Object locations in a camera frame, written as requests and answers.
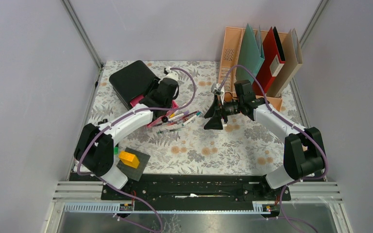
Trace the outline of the teal capped white marker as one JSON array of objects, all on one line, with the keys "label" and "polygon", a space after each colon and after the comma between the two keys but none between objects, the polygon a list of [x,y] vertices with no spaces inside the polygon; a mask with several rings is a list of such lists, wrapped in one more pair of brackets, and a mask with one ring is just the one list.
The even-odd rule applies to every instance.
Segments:
[{"label": "teal capped white marker", "polygon": [[201,115],[201,112],[197,112],[194,116],[192,116],[191,118],[189,118],[187,121],[185,121],[182,126],[185,126],[187,124],[189,124],[191,121],[193,121],[195,118],[197,118],[199,115]]}]

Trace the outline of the black pink drawer box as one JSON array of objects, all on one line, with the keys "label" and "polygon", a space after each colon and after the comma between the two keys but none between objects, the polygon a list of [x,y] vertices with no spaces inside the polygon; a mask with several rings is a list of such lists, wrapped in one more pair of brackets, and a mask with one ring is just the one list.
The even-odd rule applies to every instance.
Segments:
[{"label": "black pink drawer box", "polygon": [[137,129],[144,125],[151,125],[162,117],[173,113],[174,109],[179,107],[175,102],[176,99],[172,101],[171,108],[147,107],[139,103],[144,98],[144,92],[154,78],[159,77],[140,60],[129,64],[110,76],[109,82],[113,90],[129,112],[135,112],[137,109],[145,109],[126,117],[117,123],[115,127],[131,126]]}]

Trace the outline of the teal folder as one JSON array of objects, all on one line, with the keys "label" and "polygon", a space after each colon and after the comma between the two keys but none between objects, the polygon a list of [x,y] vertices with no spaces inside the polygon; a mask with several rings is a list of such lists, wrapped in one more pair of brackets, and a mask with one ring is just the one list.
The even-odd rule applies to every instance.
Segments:
[{"label": "teal folder", "polygon": [[237,64],[247,68],[256,77],[264,61],[265,54],[261,35],[255,33],[250,24],[247,24],[241,41]]}]

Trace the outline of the red folder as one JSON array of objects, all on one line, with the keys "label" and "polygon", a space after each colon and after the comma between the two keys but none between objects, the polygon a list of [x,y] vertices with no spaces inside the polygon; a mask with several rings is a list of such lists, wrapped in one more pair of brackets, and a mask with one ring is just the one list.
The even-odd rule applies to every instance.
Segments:
[{"label": "red folder", "polygon": [[263,40],[265,60],[256,76],[259,87],[253,84],[257,95],[262,95],[261,90],[266,94],[273,81],[281,71],[286,62],[282,43],[276,27],[271,27]]}]

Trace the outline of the beige folder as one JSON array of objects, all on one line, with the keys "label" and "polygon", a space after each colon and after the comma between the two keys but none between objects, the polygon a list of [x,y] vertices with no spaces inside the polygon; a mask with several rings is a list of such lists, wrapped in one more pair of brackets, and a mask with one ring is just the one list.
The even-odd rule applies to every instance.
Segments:
[{"label": "beige folder", "polygon": [[279,97],[303,64],[302,50],[296,29],[290,29],[281,40],[286,62],[267,91],[267,96]]}]

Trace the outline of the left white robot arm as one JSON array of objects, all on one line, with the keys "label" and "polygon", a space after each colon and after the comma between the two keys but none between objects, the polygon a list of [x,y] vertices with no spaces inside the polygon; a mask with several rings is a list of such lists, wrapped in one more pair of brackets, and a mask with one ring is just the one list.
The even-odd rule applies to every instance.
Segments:
[{"label": "left white robot arm", "polygon": [[132,109],[99,126],[88,123],[82,129],[74,158],[93,175],[113,186],[113,194],[124,200],[131,194],[128,177],[115,165],[114,147],[140,127],[165,116],[179,94],[175,79],[164,77]]}]

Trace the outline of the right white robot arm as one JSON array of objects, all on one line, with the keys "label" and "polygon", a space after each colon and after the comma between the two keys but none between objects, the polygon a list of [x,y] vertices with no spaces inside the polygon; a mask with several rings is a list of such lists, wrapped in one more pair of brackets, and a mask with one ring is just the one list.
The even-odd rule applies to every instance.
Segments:
[{"label": "right white robot arm", "polygon": [[325,168],[322,137],[318,129],[305,128],[284,117],[264,98],[257,98],[248,80],[236,82],[237,100],[224,101],[224,88],[211,86],[214,100],[205,113],[205,130],[222,130],[228,117],[242,114],[255,121],[284,142],[283,165],[268,173],[259,187],[260,196],[271,200],[278,188]]}]

